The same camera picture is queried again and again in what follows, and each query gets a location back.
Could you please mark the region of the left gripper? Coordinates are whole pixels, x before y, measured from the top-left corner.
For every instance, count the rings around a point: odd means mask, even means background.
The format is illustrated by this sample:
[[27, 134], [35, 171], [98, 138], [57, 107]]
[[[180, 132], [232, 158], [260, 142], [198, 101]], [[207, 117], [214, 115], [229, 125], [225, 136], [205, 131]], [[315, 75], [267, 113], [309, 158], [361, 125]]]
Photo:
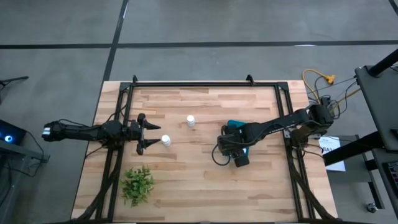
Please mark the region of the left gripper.
[[161, 141], [161, 139], [144, 139], [144, 128], [148, 130], [160, 129], [161, 127], [151, 124], [146, 120], [144, 113], [138, 114], [136, 120], [131, 121], [130, 125], [130, 140], [137, 141], [136, 152], [143, 155], [144, 149]]

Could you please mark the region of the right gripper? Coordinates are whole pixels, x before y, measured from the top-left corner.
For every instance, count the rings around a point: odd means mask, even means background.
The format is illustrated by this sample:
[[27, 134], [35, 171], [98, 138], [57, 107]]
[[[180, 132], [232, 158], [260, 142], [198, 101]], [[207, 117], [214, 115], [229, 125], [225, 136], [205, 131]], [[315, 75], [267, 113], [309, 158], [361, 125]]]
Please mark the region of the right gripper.
[[242, 126], [223, 125], [217, 137], [220, 153], [234, 160], [236, 167], [249, 165], [249, 147], [254, 144], [254, 136], [249, 124]]

